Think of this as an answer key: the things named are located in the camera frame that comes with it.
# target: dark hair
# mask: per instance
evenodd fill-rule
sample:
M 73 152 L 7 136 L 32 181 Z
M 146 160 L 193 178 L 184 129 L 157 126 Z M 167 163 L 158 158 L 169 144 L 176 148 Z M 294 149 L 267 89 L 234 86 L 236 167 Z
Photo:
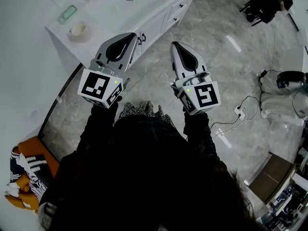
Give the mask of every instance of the dark hair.
M 203 148 L 159 162 L 134 152 L 113 160 L 113 151 L 95 150 L 95 157 L 89 152 L 89 164 L 85 158 L 81 166 L 87 173 L 66 189 L 50 231 L 155 231 L 159 225 L 169 231 L 264 230 L 236 174 Z

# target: gray tile floor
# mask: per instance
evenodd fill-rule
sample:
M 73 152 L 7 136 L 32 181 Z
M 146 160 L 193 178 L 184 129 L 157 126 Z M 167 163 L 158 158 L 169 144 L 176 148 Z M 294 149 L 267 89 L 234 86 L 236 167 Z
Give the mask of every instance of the gray tile floor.
M 247 95 L 260 96 L 257 74 L 264 69 L 280 70 L 284 52 L 298 46 L 296 31 L 289 18 L 282 13 L 278 13 L 268 25 L 262 23 L 251 27 L 245 14 L 239 13 L 247 1 L 194 0 L 181 24 L 166 32 L 129 69 L 131 82 L 122 94 L 118 113 L 126 102 L 138 105 L 140 101 L 151 100 L 154 106 L 162 106 L 182 133 L 182 105 L 169 86 L 175 78 L 169 46 L 172 41 L 181 41 L 202 54 L 213 79 L 218 81 L 222 105 L 208 112 L 210 124 L 233 122 L 236 119 L 233 112 L 236 105 Z M 64 92 L 44 129 L 43 140 L 59 160 L 76 149 L 90 115 L 91 105 L 77 96 L 81 74 L 82 71 Z M 247 116 L 251 118 L 257 110 L 257 103 L 248 99 L 244 104 Z M 225 131 L 230 127 L 215 125 L 212 135 L 218 128 Z M 265 160 L 268 151 L 292 162 L 301 129 L 283 122 L 279 116 L 262 119 L 258 114 L 253 121 L 247 121 L 238 129 L 226 133 L 231 148 L 218 137 L 214 142 L 218 155 L 228 168 L 237 170 L 241 180 L 245 180 Z M 264 205 L 246 190 L 258 215 Z

